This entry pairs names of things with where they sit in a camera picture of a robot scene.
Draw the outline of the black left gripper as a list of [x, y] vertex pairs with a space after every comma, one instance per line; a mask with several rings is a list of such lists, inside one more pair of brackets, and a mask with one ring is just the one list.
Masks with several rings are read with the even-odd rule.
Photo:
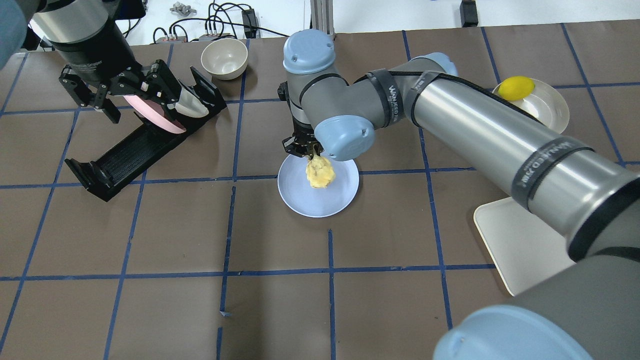
[[80, 107], [103, 112], [114, 125], [121, 112], [109, 96], [136, 95], [152, 109], [176, 113], [182, 85], [162, 59], [143, 66], [128, 45], [59, 45], [66, 66], [58, 78]]

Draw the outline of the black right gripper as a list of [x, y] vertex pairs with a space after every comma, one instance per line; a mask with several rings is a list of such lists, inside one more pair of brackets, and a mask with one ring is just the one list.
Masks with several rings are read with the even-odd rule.
[[288, 155], [304, 158], [308, 155], [309, 160], [320, 157], [322, 145], [316, 139], [313, 127], [308, 122], [304, 110], [295, 105], [288, 89], [288, 83], [282, 82], [278, 87], [279, 100], [286, 101], [290, 109], [293, 124], [293, 133], [282, 141], [282, 146]]

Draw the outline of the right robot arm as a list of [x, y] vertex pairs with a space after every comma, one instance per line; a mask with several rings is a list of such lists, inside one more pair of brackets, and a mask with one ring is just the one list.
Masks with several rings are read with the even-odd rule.
[[409, 119], [567, 241], [574, 262], [505, 304], [471, 313], [435, 360], [637, 360], [639, 175], [468, 80], [442, 53], [369, 71], [336, 69], [330, 35], [295, 32], [283, 46], [293, 153], [336, 161], [365, 153], [375, 130]]

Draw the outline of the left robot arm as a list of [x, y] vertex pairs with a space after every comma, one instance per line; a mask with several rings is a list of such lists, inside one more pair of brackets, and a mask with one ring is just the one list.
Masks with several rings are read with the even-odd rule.
[[148, 70], [137, 62], [102, 0], [3, 0], [2, 66], [22, 46], [31, 21], [66, 61], [59, 80], [79, 106], [118, 123], [121, 115], [108, 96], [121, 96], [154, 125], [184, 131], [173, 108], [183, 93], [180, 82], [162, 60]]

